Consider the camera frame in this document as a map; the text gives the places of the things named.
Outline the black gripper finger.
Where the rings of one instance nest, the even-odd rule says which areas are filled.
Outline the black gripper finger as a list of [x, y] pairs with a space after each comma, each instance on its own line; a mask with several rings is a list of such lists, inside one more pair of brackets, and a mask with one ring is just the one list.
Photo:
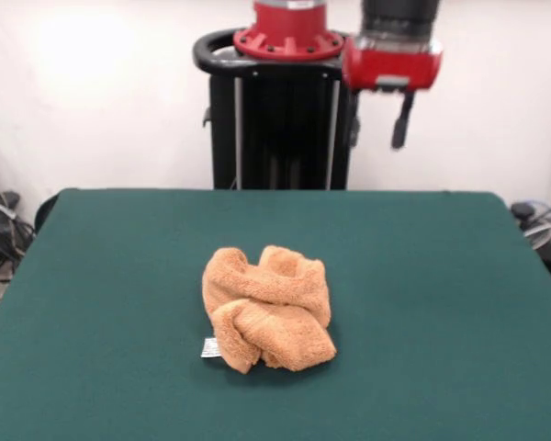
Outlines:
[[405, 94], [400, 109], [398, 118], [396, 119], [394, 130], [392, 133], [391, 147], [395, 150], [399, 150], [404, 147], [409, 121], [410, 113], [414, 103], [414, 94]]

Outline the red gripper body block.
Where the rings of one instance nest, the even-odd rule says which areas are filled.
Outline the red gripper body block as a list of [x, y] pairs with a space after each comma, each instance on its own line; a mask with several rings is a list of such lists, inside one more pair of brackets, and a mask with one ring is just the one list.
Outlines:
[[343, 48], [343, 81], [353, 91], [430, 89], [441, 68], [443, 47], [432, 40], [420, 49], [383, 40], [349, 39]]

